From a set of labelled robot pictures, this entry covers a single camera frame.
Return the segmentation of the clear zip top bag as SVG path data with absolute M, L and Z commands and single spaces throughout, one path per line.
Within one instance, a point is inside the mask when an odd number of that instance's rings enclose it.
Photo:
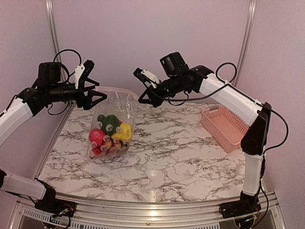
M 94 107 L 88 135 L 87 161 L 128 152 L 135 129 L 139 96 L 127 89 L 99 86 L 107 98 Z

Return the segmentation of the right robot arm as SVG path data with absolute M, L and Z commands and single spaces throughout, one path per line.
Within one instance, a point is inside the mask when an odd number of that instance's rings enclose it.
M 164 56 L 160 63 L 168 76 L 167 80 L 161 81 L 145 69 L 137 68 L 134 71 L 134 76 L 142 83 L 151 84 L 140 96 L 139 103 L 158 107 L 164 101 L 174 101 L 173 97 L 180 92 L 201 93 L 203 99 L 211 97 L 249 126 L 241 140 L 241 148 L 245 155 L 245 177 L 240 199 L 222 204 L 221 209 L 225 213 L 235 210 L 241 214 L 254 209 L 258 202 L 263 175 L 263 154 L 270 123 L 270 104 L 259 103 L 229 81 L 218 77 L 218 72 L 203 65 L 189 68 L 179 52 Z

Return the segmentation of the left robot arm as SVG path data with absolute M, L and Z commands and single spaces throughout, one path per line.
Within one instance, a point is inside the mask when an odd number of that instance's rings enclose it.
M 106 94 L 95 91 L 99 83 L 88 77 L 93 68 L 94 63 L 91 60 L 80 63 L 74 71 L 75 80 L 70 83 L 61 81 L 61 70 L 67 70 L 61 62 L 41 63 L 33 86 L 15 95 L 0 114 L 0 142 L 5 143 L 22 124 L 53 103 L 74 101 L 78 108 L 90 110 L 106 100 Z M 43 181 L 1 170 L 0 189 L 35 199 L 37 208 L 47 209 L 49 212 L 60 209 L 55 189 Z

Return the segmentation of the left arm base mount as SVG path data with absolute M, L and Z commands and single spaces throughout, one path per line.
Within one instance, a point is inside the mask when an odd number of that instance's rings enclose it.
M 57 198 L 52 200 L 50 203 L 47 203 L 43 200 L 37 200 L 35 203 L 36 209 L 49 212 L 53 217 L 67 216 L 72 218 L 74 215 L 75 207 L 75 202 Z

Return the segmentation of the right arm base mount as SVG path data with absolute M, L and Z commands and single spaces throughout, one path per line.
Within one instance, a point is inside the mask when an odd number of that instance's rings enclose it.
M 250 213 L 258 212 L 261 210 L 260 202 L 250 205 L 248 202 L 232 201 L 222 203 L 219 206 L 219 213 L 224 219 L 231 217 L 239 217 Z

